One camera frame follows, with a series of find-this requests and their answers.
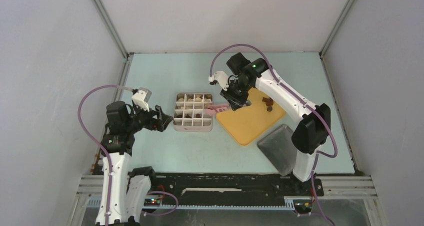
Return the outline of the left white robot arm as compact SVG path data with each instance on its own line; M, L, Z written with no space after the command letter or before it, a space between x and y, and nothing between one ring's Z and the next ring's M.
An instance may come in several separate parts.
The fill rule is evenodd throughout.
M101 145L103 189L96 225L139 225L147 194L158 180L151 166L129 169L135 134L143 129L163 132L173 121L161 106L147 111L136 104L113 102L106 107L107 124Z

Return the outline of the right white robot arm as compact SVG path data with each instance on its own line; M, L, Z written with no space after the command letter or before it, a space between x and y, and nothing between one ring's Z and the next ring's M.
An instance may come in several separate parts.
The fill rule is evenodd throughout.
M224 71L211 72L209 82L217 82L220 95L233 111L248 105L249 91L253 88L269 96L282 107L296 123L291 141L297 149L291 189L303 195L311 188L310 178L315 169L316 155L331 132L331 110L325 103L320 105L308 100L283 80L270 65L266 56L254 61L242 53L231 56L226 65L232 74Z

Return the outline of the pink handled metal tongs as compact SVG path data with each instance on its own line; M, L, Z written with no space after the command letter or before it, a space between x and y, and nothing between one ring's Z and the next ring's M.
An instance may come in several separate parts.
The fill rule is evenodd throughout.
M215 116L220 112L227 111L230 108L228 103L225 104L207 104L203 109L203 113L208 116Z

